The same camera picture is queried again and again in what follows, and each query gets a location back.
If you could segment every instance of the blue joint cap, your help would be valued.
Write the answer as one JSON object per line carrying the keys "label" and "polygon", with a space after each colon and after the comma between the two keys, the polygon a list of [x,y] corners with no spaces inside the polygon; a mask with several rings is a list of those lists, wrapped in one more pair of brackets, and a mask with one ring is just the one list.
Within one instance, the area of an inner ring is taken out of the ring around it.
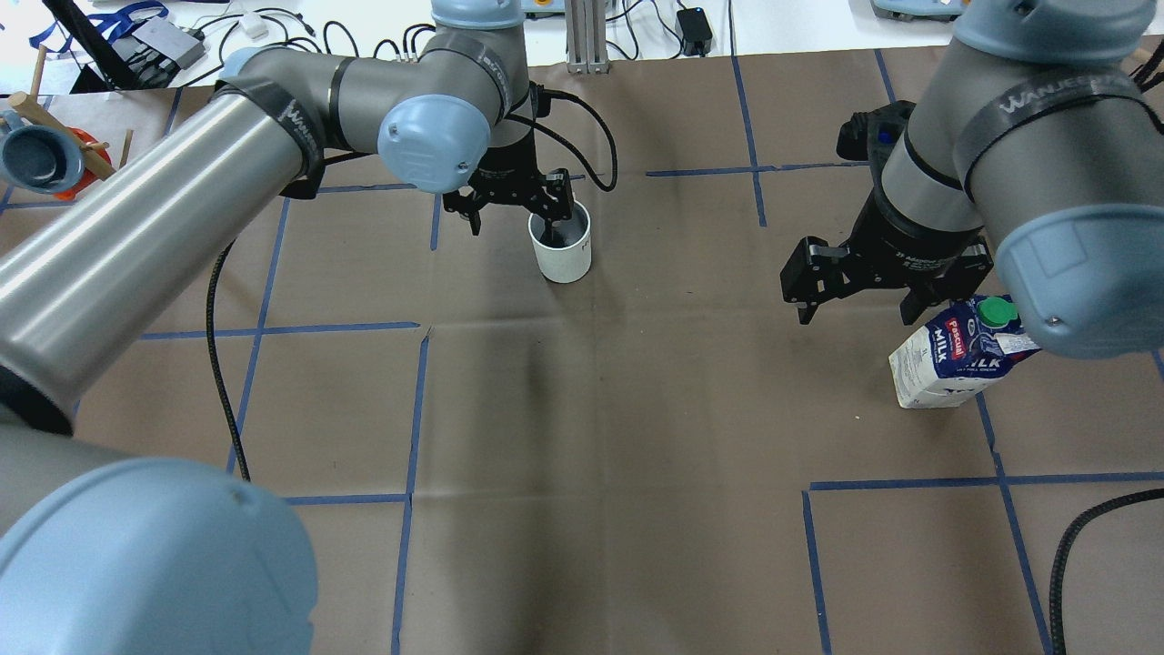
{"label": "blue joint cap", "polygon": [[1012,232],[998,272],[1044,350],[1100,359],[1164,347],[1164,207],[1072,207]]}
{"label": "blue joint cap", "polygon": [[481,109],[453,95],[409,98],[379,124],[376,150],[397,177],[430,193],[469,183],[492,128]]}
{"label": "blue joint cap", "polygon": [[520,0],[432,0],[438,24],[461,29],[505,29],[525,20]]}
{"label": "blue joint cap", "polygon": [[0,536],[5,653],[306,654],[317,591],[291,507],[193,462],[95,469]]}
{"label": "blue joint cap", "polygon": [[953,35],[1008,59],[1105,65],[1130,55],[1155,15],[1156,0],[974,0]]}
{"label": "blue joint cap", "polygon": [[0,114],[0,179],[37,193],[59,193],[80,181],[85,158],[72,136],[56,128],[28,124],[16,112]]}

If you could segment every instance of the black cable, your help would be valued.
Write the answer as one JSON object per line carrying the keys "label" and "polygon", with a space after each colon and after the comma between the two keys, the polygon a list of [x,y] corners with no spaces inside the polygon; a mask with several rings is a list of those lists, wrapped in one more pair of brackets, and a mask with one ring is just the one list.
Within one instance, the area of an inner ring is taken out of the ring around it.
{"label": "black cable", "polygon": [[638,7],[643,2],[646,2],[646,0],[634,0],[634,3],[631,5],[631,7],[629,9],[629,8],[626,8],[626,0],[623,0],[623,13],[622,14],[615,14],[613,16],[610,16],[609,19],[606,19],[606,22],[612,23],[612,22],[617,21],[618,19],[625,16],[626,14],[630,14],[631,9],[633,9],[634,7]]}
{"label": "black cable", "polygon": [[222,35],[222,41],[219,41],[219,64],[226,63],[226,57],[223,55],[223,51],[226,49],[226,42],[227,40],[230,38],[230,35],[234,34],[234,30],[236,29],[239,29],[239,23],[234,23],[233,26],[230,26],[230,29],[226,30],[226,34]]}
{"label": "black cable", "polygon": [[629,16],[627,14],[631,13],[631,9],[633,9],[634,7],[638,7],[645,0],[636,0],[634,5],[632,5],[630,8],[627,8],[626,7],[626,0],[623,0],[623,16],[626,19],[626,31],[631,33],[631,43],[634,44],[634,56],[631,57],[632,59],[638,59],[643,55],[643,50],[639,49],[639,37],[636,36],[636,34],[634,34],[634,24],[631,23],[631,16]]}
{"label": "black cable", "polygon": [[420,57],[420,50],[417,50],[417,37],[426,31],[436,31],[436,28],[431,24],[426,24],[412,33],[412,41],[410,45],[412,47],[412,54],[416,55],[418,58]]}
{"label": "black cable", "polygon": [[291,41],[291,33],[288,31],[288,26],[283,24],[283,21],[281,21],[278,19],[275,19],[275,17],[271,17],[271,16],[258,16],[258,17],[263,19],[264,21],[267,21],[269,23],[275,23],[275,24],[279,26],[279,29],[283,30],[283,43],[286,43],[288,41]]}
{"label": "black cable", "polygon": [[1156,69],[1159,67],[1162,60],[1164,60],[1164,42],[1156,47],[1156,50],[1152,51],[1147,62],[1140,64],[1134,71],[1131,71],[1133,81],[1137,85],[1148,81],[1148,78],[1156,72]]}
{"label": "black cable", "polygon": [[[650,1],[651,1],[652,5],[654,5],[655,16],[658,16],[658,19],[659,19],[659,24],[661,24],[663,29],[666,29],[667,31],[669,31],[670,35],[675,37],[675,41],[679,42],[679,51],[675,52],[674,55],[667,57],[667,58],[668,59],[677,59],[679,56],[683,54],[683,37],[680,36],[679,34],[676,34],[674,29],[670,29],[670,26],[667,24],[667,21],[662,20],[662,12],[659,9],[659,2],[658,2],[658,0],[650,0]],[[627,24],[630,24],[630,19],[627,19],[626,22],[627,22]]]}
{"label": "black cable", "polygon": [[286,15],[291,16],[292,19],[299,21],[299,24],[303,26],[303,29],[304,29],[304,31],[307,33],[307,36],[315,36],[315,28],[311,27],[307,23],[307,21],[304,20],[303,14],[297,14],[297,13],[290,10],[290,9],[284,9],[283,7],[261,7],[258,9],[255,9],[255,12],[258,12],[258,13],[262,13],[262,12],[278,12],[281,14],[286,14]]}
{"label": "black cable", "polygon": [[566,14],[526,14],[526,21],[548,21],[553,19],[565,19]]}
{"label": "black cable", "polygon": [[426,27],[431,27],[433,29],[436,29],[436,27],[433,26],[433,24],[431,24],[431,23],[416,23],[416,24],[410,24],[409,27],[404,28],[404,36],[400,37],[400,47],[404,48],[404,58],[405,59],[409,58],[409,36],[412,34],[412,30],[413,29],[426,28]]}
{"label": "black cable", "polygon": [[208,28],[210,26],[212,26],[212,24],[214,24],[217,22],[228,21],[230,19],[237,19],[240,16],[242,16],[242,14],[222,14],[221,16],[218,16],[214,20],[207,21],[206,23],[200,24],[200,26],[198,26],[194,29],[197,29],[198,31],[205,31],[206,28]]}
{"label": "black cable", "polygon": [[349,162],[352,159],[359,159],[359,158],[370,157],[370,156],[371,156],[371,152],[357,152],[357,151],[353,150],[350,152],[343,152],[342,155],[333,155],[331,157],[326,157],[326,158],[324,158],[324,161],[321,163],[324,164],[324,166],[329,166],[332,164]]}
{"label": "black cable", "polygon": [[199,81],[206,79],[207,77],[217,73],[220,70],[222,70],[222,64],[219,64],[219,65],[212,67],[211,70],[204,72],[203,74],[196,77],[194,79],[191,79],[190,81],[185,81],[185,83],[179,84],[178,86],[176,86],[176,88],[185,88],[187,86],[193,86],[194,84],[198,84]]}
{"label": "black cable", "polygon": [[1156,88],[1156,86],[1158,86],[1162,81],[1164,81],[1164,72],[1156,73],[1156,76],[1140,86],[1140,92],[1147,93],[1148,91]]}
{"label": "black cable", "polygon": [[360,45],[356,44],[356,37],[352,36],[352,30],[349,30],[347,28],[347,26],[345,26],[340,21],[327,21],[326,23],[324,23],[324,31],[322,31],[322,36],[324,36],[324,50],[328,55],[332,54],[332,44],[328,43],[328,41],[327,41],[327,28],[332,27],[333,24],[335,27],[342,29],[343,34],[348,35],[348,41],[352,42],[352,54],[354,56],[359,57],[360,56]]}
{"label": "black cable", "polygon": [[626,54],[626,50],[623,50],[623,47],[622,47],[622,45],[619,45],[618,43],[615,43],[613,41],[608,41],[608,42],[606,42],[606,45],[610,45],[611,48],[613,48],[615,50],[617,50],[617,51],[618,51],[618,54],[619,54],[619,55],[622,55],[622,56],[623,56],[623,58],[624,58],[624,59],[626,59],[626,60],[631,60],[631,59],[633,59],[633,58],[634,58],[634,57],[632,57],[632,56],[627,55],[627,54]]}
{"label": "black cable", "polygon": [[307,38],[306,36],[292,36],[291,38],[286,40],[284,45],[297,45],[299,43],[307,43],[308,45],[312,47],[313,52],[324,51],[324,49],[319,47],[319,43],[315,43],[314,38]]}
{"label": "black cable", "polygon": [[385,44],[392,47],[392,51],[396,52],[396,58],[399,59],[400,58],[400,48],[391,38],[382,38],[381,42],[376,44],[376,49],[371,51],[371,58],[378,59],[379,58],[379,49],[383,45],[385,45]]}
{"label": "black cable", "polygon": [[519,122],[521,124],[525,124],[527,127],[532,127],[533,129],[537,129],[538,131],[541,131],[546,136],[549,136],[554,141],[558,141],[563,148],[566,148],[567,150],[569,150],[570,154],[573,154],[575,157],[577,157],[579,163],[581,163],[582,168],[585,169],[587,175],[590,176],[590,179],[594,181],[595,186],[597,186],[598,188],[602,188],[603,191],[606,191],[606,192],[613,191],[615,186],[618,185],[618,148],[615,144],[615,135],[611,134],[610,127],[606,124],[606,121],[604,121],[602,119],[602,116],[598,114],[598,112],[594,107],[591,107],[589,104],[587,104],[585,100],[583,100],[582,98],[579,98],[577,95],[575,95],[573,93],[569,93],[567,91],[544,90],[542,94],[546,98],[559,98],[559,99],[562,99],[562,100],[567,100],[567,101],[574,102],[575,105],[579,105],[580,107],[582,107],[583,109],[585,109],[591,116],[594,116],[595,121],[598,122],[598,127],[602,128],[603,134],[606,135],[606,142],[610,144],[610,184],[606,184],[602,179],[598,178],[598,173],[595,172],[594,166],[590,165],[589,159],[585,158],[585,156],[582,154],[582,151],[579,150],[574,145],[574,143],[570,143],[569,140],[567,140],[561,134],[554,131],[553,129],[549,129],[548,127],[541,124],[540,122],[537,122],[537,121],[534,121],[532,119],[527,119],[527,118],[525,118],[523,115],[509,114],[505,118],[509,119],[509,120],[512,120],[514,122]]}
{"label": "black cable", "polygon": [[731,56],[736,56],[736,10],[732,0],[728,0],[728,38],[731,41]]}
{"label": "black cable", "polygon": [[1076,517],[1076,520],[1067,526],[1066,532],[1063,533],[1063,539],[1059,540],[1059,548],[1055,550],[1055,563],[1051,565],[1051,593],[1048,600],[1051,619],[1051,652],[1055,655],[1066,655],[1067,653],[1066,641],[1063,635],[1063,575],[1066,572],[1067,555],[1071,554],[1071,547],[1074,544],[1076,537],[1079,536],[1079,533],[1087,524],[1108,512],[1137,503],[1161,499],[1164,499],[1164,489],[1148,490],[1113,498]]}
{"label": "black cable", "polygon": [[191,29],[198,29],[198,28],[199,28],[199,24],[198,24],[198,23],[199,23],[199,22],[200,22],[200,21],[201,21],[203,19],[217,19],[217,17],[219,17],[219,16],[225,16],[225,15],[229,14],[229,13],[230,13],[230,6],[232,6],[232,5],[234,5],[234,1],[233,1],[233,0],[232,0],[232,1],[229,1],[229,2],[227,2],[227,3],[226,3],[226,7],[222,7],[222,12],[221,12],[221,13],[218,13],[218,14],[205,14],[205,15],[201,15],[201,16],[198,16],[197,19],[194,19],[194,24],[190,26],[190,27],[191,27]]}
{"label": "black cable", "polygon": [[222,413],[226,415],[226,427],[230,432],[230,443],[234,447],[234,458],[239,464],[239,474],[243,480],[249,483],[250,470],[247,468],[247,454],[242,450],[242,436],[239,434],[239,425],[234,419],[234,408],[230,407],[230,397],[226,393],[222,368],[218,359],[218,339],[214,335],[214,297],[218,293],[218,280],[222,275],[222,264],[226,263],[226,257],[233,247],[234,241],[230,241],[214,261],[214,268],[211,269],[211,280],[206,289],[206,351],[211,358],[211,373],[214,375],[214,386],[219,392],[219,401],[222,403]]}

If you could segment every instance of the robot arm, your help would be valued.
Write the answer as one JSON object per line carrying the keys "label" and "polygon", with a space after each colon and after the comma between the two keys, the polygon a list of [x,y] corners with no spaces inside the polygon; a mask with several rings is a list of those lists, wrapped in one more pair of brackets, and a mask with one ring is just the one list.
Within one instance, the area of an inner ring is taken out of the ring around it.
{"label": "robot arm", "polygon": [[909,287],[902,318],[971,294],[993,261],[1024,326],[1076,358],[1164,344],[1164,136],[1117,67],[1155,0],[979,0],[921,102],[859,114],[838,152],[874,188],[838,247],[801,241],[781,272],[819,302]]}
{"label": "robot arm", "polygon": [[306,653],[307,535],[221,470],[62,439],[114,359],[325,147],[377,151],[417,187],[474,187],[548,220],[569,176],[538,171],[517,0],[434,0],[416,64],[239,52],[154,149],[0,258],[0,634],[8,652]]}
{"label": "robot arm", "polygon": [[541,176],[530,127],[503,120],[534,116],[519,3],[436,0],[433,16],[416,64],[236,52],[208,106],[0,259],[0,405],[70,434],[81,393],[258,209],[318,185],[325,147],[376,151],[424,191],[471,184],[470,215],[570,215],[569,177]]}

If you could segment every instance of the white cup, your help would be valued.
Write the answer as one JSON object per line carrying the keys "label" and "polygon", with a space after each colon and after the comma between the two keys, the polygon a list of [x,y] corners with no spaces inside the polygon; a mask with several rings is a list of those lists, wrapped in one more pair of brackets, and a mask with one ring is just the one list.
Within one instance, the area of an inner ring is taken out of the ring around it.
{"label": "white cup", "polygon": [[590,212],[582,202],[574,202],[574,218],[555,226],[553,235],[546,234],[546,221],[530,214],[530,240],[538,257],[538,268],[546,279],[568,284],[582,278],[590,270]]}

